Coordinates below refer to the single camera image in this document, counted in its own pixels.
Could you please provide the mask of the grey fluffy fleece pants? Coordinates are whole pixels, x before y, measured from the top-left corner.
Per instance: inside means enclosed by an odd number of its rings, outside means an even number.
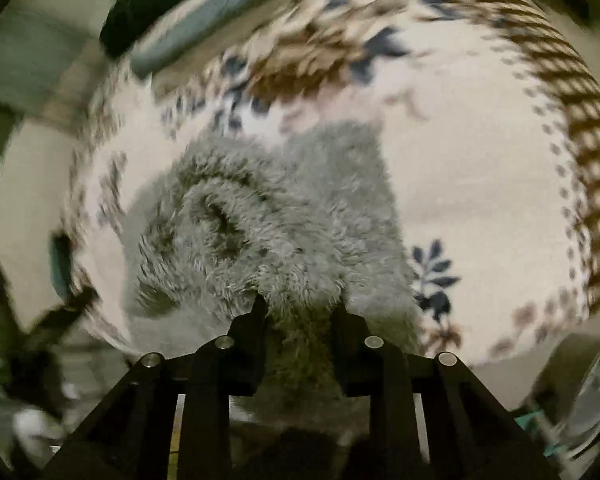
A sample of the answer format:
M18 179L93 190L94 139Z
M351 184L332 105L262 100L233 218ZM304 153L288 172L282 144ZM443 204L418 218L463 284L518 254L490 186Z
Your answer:
M266 372L238 410L265 425L357 430L368 403L338 386L338 306L403 351L418 309L377 127L326 122L275 148L206 133L124 219L121 304L137 351L193 352L268 306Z

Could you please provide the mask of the floral cream bed blanket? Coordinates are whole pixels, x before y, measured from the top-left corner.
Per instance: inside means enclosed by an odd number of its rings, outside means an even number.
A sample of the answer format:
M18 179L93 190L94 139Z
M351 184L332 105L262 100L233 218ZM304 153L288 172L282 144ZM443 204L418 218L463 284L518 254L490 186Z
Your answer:
M600 313L600 84L534 0L184 0L97 88L65 226L126 352L258 293L507 359Z

